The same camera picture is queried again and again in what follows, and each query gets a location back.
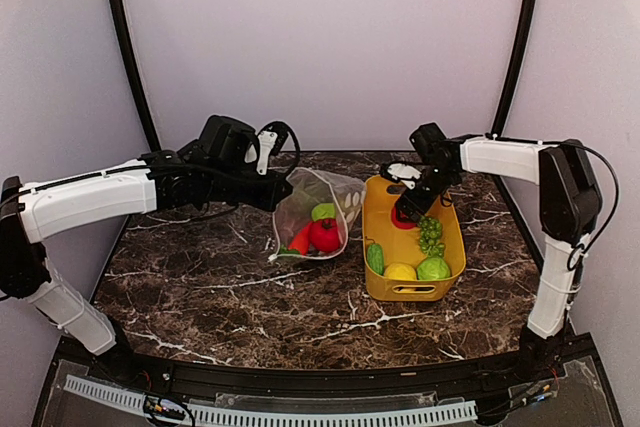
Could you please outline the yellow toy lemon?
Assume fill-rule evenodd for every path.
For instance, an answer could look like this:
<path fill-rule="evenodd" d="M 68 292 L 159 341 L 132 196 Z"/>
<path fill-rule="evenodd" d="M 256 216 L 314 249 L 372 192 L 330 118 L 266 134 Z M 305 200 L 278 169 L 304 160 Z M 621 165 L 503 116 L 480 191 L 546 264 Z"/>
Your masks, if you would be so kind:
<path fill-rule="evenodd" d="M 387 265 L 384 270 L 384 277 L 398 281 L 416 281 L 418 279 L 415 268 L 402 262 L 394 262 Z"/>

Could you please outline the red toy radish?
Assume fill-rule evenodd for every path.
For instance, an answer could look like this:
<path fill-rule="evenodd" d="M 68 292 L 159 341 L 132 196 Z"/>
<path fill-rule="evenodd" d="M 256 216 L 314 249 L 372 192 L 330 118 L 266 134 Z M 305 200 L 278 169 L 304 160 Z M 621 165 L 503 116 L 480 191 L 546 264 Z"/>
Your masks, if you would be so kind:
<path fill-rule="evenodd" d="M 414 229 L 417 226 L 416 222 L 412 221 L 402 212 L 399 212 L 396 207 L 393 207 L 391 210 L 391 221 L 396 228 L 402 230 Z"/>

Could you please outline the yellow plastic basket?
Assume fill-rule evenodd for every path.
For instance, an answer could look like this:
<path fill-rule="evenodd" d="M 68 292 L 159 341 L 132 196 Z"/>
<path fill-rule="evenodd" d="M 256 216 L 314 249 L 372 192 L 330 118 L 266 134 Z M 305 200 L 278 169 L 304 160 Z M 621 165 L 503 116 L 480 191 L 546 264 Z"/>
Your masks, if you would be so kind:
<path fill-rule="evenodd" d="M 366 196 L 362 210 L 363 251 L 373 244 L 382 248 L 384 265 L 400 262 L 416 267 L 426 258 L 419 246 L 420 229 L 404 229 L 392 221 L 392 209 L 399 196 L 391 191 L 394 183 L 373 176 L 366 182 Z M 464 272 L 466 254 L 462 233 L 453 202 L 436 201 L 427 214 L 439 220 L 443 227 L 444 261 L 451 275 L 443 280 L 404 281 L 380 275 L 365 266 L 368 294 L 376 300 L 388 302 L 436 302 L 441 300 Z"/>

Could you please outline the red toy apple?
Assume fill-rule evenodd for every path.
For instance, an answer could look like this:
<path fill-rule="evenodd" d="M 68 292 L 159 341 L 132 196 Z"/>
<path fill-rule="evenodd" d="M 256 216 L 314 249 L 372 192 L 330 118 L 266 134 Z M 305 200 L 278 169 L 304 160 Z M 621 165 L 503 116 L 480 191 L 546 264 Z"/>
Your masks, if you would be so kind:
<path fill-rule="evenodd" d="M 320 252 L 330 253 L 338 250 L 341 240 L 337 221 L 333 218 L 324 218 L 313 222 L 309 239 L 311 245 Z"/>

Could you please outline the clear dotted zip top bag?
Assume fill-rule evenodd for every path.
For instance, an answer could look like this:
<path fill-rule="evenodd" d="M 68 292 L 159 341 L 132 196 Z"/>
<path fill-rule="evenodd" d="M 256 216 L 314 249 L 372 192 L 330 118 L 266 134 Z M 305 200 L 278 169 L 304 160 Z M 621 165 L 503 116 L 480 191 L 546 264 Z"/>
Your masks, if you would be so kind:
<path fill-rule="evenodd" d="M 297 167 L 293 192 L 272 215 L 275 251 L 269 259 L 324 260 L 341 254 L 366 197 L 365 182 L 346 175 Z"/>

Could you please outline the green toy chayote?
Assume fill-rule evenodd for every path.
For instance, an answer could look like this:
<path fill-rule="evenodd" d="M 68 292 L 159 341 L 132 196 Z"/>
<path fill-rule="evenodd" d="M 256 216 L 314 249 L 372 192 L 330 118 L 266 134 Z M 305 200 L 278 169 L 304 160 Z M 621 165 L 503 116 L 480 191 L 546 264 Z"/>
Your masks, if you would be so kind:
<path fill-rule="evenodd" d="M 336 218 L 336 207 L 333 202 L 319 203 L 311 211 L 311 217 L 313 222 L 324 219 Z"/>

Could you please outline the orange toy carrot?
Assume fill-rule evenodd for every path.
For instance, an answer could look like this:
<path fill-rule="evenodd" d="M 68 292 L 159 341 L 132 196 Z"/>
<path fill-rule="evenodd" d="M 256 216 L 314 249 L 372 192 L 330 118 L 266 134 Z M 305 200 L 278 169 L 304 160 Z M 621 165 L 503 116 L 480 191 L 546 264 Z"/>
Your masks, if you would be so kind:
<path fill-rule="evenodd" d="M 288 245 L 288 250 L 300 255 L 306 255 L 310 249 L 310 230 L 313 222 L 308 222 Z"/>

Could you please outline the green toy guava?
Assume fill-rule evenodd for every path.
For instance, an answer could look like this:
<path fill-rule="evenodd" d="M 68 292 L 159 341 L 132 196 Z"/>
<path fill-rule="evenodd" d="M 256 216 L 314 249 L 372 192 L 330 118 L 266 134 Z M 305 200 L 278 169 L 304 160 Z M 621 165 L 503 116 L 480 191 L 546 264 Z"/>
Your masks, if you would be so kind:
<path fill-rule="evenodd" d="M 451 269 L 441 257 L 424 259 L 416 268 L 417 278 L 421 281 L 444 280 L 451 276 Z"/>

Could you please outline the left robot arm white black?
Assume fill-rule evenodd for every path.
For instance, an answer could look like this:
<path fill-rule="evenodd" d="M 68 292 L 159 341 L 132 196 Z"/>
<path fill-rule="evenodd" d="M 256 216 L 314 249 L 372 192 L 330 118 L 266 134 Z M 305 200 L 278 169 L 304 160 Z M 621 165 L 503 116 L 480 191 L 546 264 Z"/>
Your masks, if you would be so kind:
<path fill-rule="evenodd" d="M 44 240 L 106 219 L 192 205 L 246 204 L 272 212 L 293 191 L 267 163 L 231 169 L 191 163 L 177 153 L 145 154 L 115 167 L 44 183 L 6 179 L 1 191 L 1 293 L 27 301 L 77 339 L 120 383 L 141 374 L 114 323 L 73 288 L 49 261 Z"/>

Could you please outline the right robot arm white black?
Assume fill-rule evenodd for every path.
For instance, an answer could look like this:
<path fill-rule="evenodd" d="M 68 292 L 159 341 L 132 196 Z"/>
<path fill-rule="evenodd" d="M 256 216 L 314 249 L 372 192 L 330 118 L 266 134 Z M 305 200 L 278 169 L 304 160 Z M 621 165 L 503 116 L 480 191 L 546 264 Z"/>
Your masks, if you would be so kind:
<path fill-rule="evenodd" d="M 537 186 L 545 249 L 526 330 L 541 339 L 558 334 L 579 291 L 583 260 L 602 208 L 586 148 L 577 140 L 446 138 L 418 132 L 410 140 L 420 165 L 395 161 L 383 165 L 380 173 L 404 185 L 396 209 L 411 221 L 417 221 L 446 190 L 460 183 L 464 173 L 497 175 Z"/>

